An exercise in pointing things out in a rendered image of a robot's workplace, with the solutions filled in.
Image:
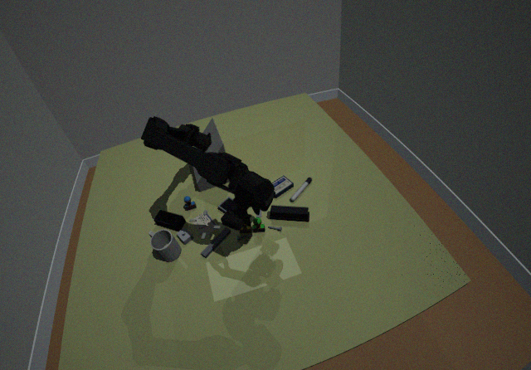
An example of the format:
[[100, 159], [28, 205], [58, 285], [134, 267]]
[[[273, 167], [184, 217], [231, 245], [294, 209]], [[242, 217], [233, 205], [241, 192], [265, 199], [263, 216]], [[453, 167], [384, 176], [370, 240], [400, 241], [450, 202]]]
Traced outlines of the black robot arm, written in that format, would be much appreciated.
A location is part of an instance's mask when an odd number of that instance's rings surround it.
[[[211, 185], [232, 194], [243, 191], [247, 207], [252, 205], [263, 212], [269, 209], [275, 195], [273, 184], [229, 153], [204, 152], [212, 143], [211, 136], [199, 132], [196, 125], [173, 128], [161, 118], [149, 117], [141, 139], [146, 147], [162, 149], [191, 164]], [[227, 179], [228, 187], [223, 185]]]

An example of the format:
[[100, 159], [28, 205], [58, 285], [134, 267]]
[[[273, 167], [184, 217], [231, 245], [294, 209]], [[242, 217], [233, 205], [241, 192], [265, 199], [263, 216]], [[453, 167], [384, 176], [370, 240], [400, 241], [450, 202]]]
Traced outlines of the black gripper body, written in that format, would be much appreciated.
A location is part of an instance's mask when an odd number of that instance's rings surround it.
[[227, 212], [221, 218], [222, 225], [229, 226], [230, 228], [241, 230], [243, 225], [246, 223], [246, 218], [248, 216], [247, 210], [249, 207], [246, 206], [246, 194], [243, 191], [235, 191], [235, 198], [233, 199], [234, 203], [237, 203], [236, 210], [228, 209]]

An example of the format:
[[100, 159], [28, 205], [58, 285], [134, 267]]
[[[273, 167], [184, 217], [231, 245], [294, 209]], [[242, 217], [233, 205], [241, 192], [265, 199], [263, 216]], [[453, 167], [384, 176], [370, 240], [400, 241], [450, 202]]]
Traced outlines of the grey mug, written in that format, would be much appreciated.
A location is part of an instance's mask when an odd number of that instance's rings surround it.
[[149, 235], [150, 245], [162, 260], [172, 262], [180, 256], [182, 248], [169, 230], [150, 231]]

